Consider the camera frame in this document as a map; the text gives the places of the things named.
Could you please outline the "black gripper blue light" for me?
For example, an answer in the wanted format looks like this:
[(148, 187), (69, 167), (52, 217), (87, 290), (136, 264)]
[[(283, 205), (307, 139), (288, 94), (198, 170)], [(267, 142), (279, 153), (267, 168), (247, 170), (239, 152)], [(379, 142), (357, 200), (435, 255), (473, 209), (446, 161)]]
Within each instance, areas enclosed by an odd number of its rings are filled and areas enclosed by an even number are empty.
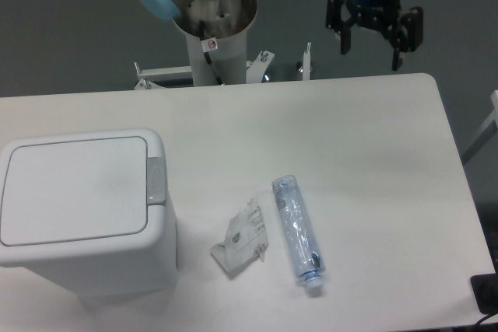
[[(350, 17), (342, 19), (342, 7)], [(351, 26), (379, 31), (393, 48), (391, 69), (397, 71), (404, 55), (423, 42), (424, 11), (416, 6), (403, 10), (401, 0), (327, 0), (325, 25), (339, 37), (340, 53), (351, 49)]]

